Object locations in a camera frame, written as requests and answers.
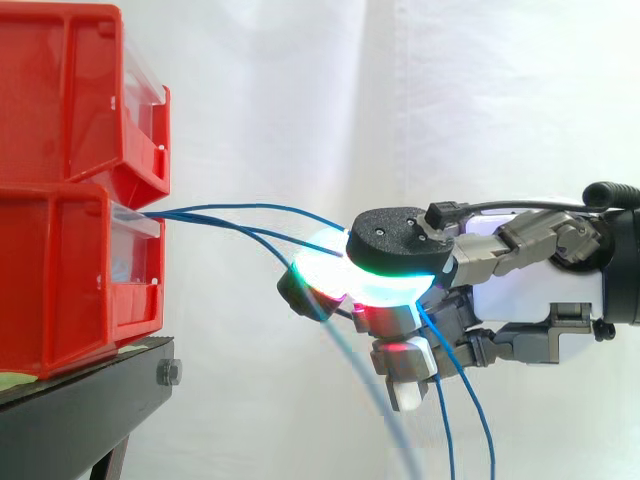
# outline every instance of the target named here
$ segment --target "white fabric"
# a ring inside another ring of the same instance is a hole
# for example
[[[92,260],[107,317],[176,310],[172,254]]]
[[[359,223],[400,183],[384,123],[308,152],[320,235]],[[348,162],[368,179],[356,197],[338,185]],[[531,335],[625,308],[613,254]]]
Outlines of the white fabric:
[[[172,194],[158,207],[274,201],[348,225],[381,206],[640,184],[635,2],[117,3],[172,89]],[[280,265],[231,232],[168,232],[163,333],[183,383],[132,435],[123,479],[404,478],[344,359],[279,298]],[[368,361],[369,339],[336,323]],[[622,327],[562,367],[471,372],[498,478],[640,478],[638,345]],[[486,479],[471,402],[459,380],[444,390],[458,478]],[[436,397],[404,417],[430,479],[448,475]]]

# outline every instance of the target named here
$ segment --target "blue cable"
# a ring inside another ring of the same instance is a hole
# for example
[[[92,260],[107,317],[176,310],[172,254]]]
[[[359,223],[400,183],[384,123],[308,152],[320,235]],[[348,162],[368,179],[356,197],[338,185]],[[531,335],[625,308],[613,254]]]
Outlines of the blue cable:
[[[438,399],[440,400],[440,411],[442,412],[442,421],[444,423],[444,431],[447,434],[447,447],[449,448],[449,473],[451,480],[456,480],[456,464],[453,457],[453,437],[451,436],[451,428],[449,427],[449,415],[447,414],[447,405],[444,401],[444,392],[442,391],[442,381],[440,374],[434,375],[436,389],[438,390]]]
[[[168,215],[165,218],[169,218],[169,219],[172,219],[172,220],[174,219],[173,216],[169,217]],[[241,225],[236,225],[235,223],[228,222],[226,220],[216,219],[216,221],[219,223],[219,225],[213,225],[213,226],[220,226],[220,227],[223,227],[223,228],[236,230],[236,231],[238,231],[238,232],[240,232],[240,233],[242,233],[242,234],[244,234],[244,235],[246,235],[246,236],[248,236],[250,238],[253,238],[255,241],[260,243],[260,245],[262,245],[267,250],[269,250],[280,261],[280,263],[282,263],[284,265],[285,268],[287,268],[288,270],[293,272],[294,277],[299,282],[302,282],[302,279],[298,276],[298,274],[296,273],[295,269],[291,268],[291,265],[289,265],[289,262],[284,257],[284,255],[282,255],[282,253],[280,253],[278,251],[278,249],[276,249],[273,245],[271,245],[268,241],[266,241],[260,235],[252,232],[248,228],[245,228],[245,227],[243,227]],[[315,300],[315,298],[313,298],[313,295],[311,295],[307,291],[306,288],[302,288],[302,291],[305,293],[305,295],[306,295],[307,299],[309,300],[309,303],[311,304],[311,306],[315,309],[316,314],[319,317],[324,316],[324,314],[322,313],[322,311],[320,309],[320,306],[318,305],[318,302]],[[362,381],[362,383],[364,384],[364,386],[368,390],[368,392],[371,395],[375,405],[378,407],[378,409],[380,410],[380,413],[384,417],[385,424],[389,428],[391,436],[393,437],[394,441],[397,444],[397,447],[400,450],[400,453],[401,453],[401,455],[402,455],[402,457],[403,457],[403,459],[405,461],[405,465],[407,467],[407,470],[409,471],[410,477],[413,480],[421,480],[419,463],[416,460],[416,458],[414,457],[414,455],[412,455],[411,444],[409,443],[409,440],[407,439],[407,437],[406,437],[406,435],[404,433],[402,425],[400,424],[400,422],[398,422],[397,418],[395,417],[395,415],[393,414],[393,412],[391,411],[391,409],[387,405],[387,402],[386,402],[384,396],[376,388],[376,386],[375,386],[376,383],[375,383],[373,377],[369,374],[369,372],[367,371],[367,369],[364,366],[364,364],[360,361],[360,359],[355,355],[355,353],[353,352],[353,350],[351,349],[349,344],[346,342],[346,340],[344,338],[342,338],[342,336],[340,335],[340,333],[337,330],[335,330],[335,327],[332,324],[330,324],[328,321],[325,321],[323,323],[326,326],[327,331],[329,332],[329,335],[335,341],[335,343],[338,346],[338,348],[340,349],[340,351],[351,362],[351,365],[352,365],[353,369],[360,376],[360,380]]]
[[[471,386],[471,383],[469,382],[467,375],[464,373],[464,369],[462,368],[462,365],[460,365],[460,362],[456,358],[456,354],[454,353],[453,348],[451,348],[451,345],[449,344],[449,342],[447,342],[447,339],[444,338],[442,333],[440,333],[440,330],[438,330],[436,326],[433,324],[433,322],[429,318],[429,315],[427,315],[427,312],[425,312],[424,308],[422,307],[422,305],[420,305],[419,301],[416,302],[416,307],[418,308],[418,312],[420,313],[420,317],[422,317],[422,320],[424,321],[424,323],[434,333],[434,335],[440,341],[440,344],[442,345],[442,347],[446,350],[447,355],[449,356],[449,359],[451,360],[453,365],[456,367],[456,370],[458,371],[460,378],[462,378],[462,381],[464,382],[464,386],[467,388],[467,392],[469,392],[469,396],[471,397],[471,400],[473,400],[473,403],[476,406],[476,410],[478,411],[478,416],[480,417],[480,422],[482,423],[482,428],[484,429],[484,434],[487,437],[487,444],[489,445],[489,457],[491,461],[491,480],[495,480],[496,453],[493,448],[493,438],[491,437],[491,430],[489,429],[489,424],[487,423],[487,418],[484,415],[484,410],[482,409],[482,405],[480,405],[480,400],[478,400],[476,393],[473,391],[473,387]]]
[[[169,212],[150,212],[150,213],[145,213],[145,215],[149,218],[166,218],[169,220],[176,220],[179,222],[186,222],[186,223],[195,223],[198,225],[210,225],[213,227],[231,228],[227,224],[221,223],[220,218],[211,217],[208,215],[197,215],[193,213],[169,213]],[[274,232],[272,230],[266,230],[264,228],[257,228],[257,227],[247,227],[247,226],[244,226],[244,228],[246,228],[247,230],[253,233],[258,233],[261,235],[267,235],[270,237],[278,238],[280,240],[294,243],[296,245],[310,248],[312,250],[317,250],[319,252],[326,253],[329,255],[334,255],[336,257],[343,256],[342,253],[340,252],[336,252],[334,250],[321,247],[319,245],[314,245],[313,243],[305,242],[303,240],[298,240],[297,238],[290,237],[289,235],[284,235],[282,233]]]
[[[207,205],[193,205],[191,207],[183,207],[183,208],[174,208],[172,210],[167,210],[165,213],[183,213],[183,212],[195,212],[196,210],[233,210],[233,209],[247,209],[247,208],[266,208],[271,210],[282,210],[284,212],[295,213],[297,215],[302,215],[307,218],[312,218],[320,223],[324,223],[330,227],[333,227],[337,230],[344,231],[345,228],[341,227],[337,223],[332,222],[331,220],[327,220],[326,218],[320,217],[315,213],[307,212],[306,210],[302,210],[300,208],[288,207],[286,205],[276,205],[274,203],[211,203]]]

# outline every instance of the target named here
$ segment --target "black cable connector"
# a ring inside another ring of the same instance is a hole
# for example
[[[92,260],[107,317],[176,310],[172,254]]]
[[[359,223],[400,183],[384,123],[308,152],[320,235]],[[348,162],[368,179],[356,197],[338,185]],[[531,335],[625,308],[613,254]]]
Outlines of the black cable connector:
[[[425,221],[436,230],[442,230],[447,225],[457,223],[469,216],[468,203],[437,202],[429,205],[424,214]]]

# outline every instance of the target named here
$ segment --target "red plastic bin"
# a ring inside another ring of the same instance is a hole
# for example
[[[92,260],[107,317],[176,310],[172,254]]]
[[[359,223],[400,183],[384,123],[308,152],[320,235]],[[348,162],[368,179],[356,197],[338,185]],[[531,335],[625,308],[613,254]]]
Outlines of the red plastic bin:
[[[0,2],[0,182],[169,194],[169,90],[111,5]]]
[[[48,378],[162,328],[164,224],[98,185],[0,185],[0,372]]]

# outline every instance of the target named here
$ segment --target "bolt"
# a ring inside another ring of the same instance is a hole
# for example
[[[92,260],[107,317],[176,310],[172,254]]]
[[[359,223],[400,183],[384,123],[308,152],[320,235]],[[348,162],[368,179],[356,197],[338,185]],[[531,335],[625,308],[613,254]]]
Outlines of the bolt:
[[[182,360],[162,360],[158,365],[158,383],[165,386],[180,385],[182,380]]]

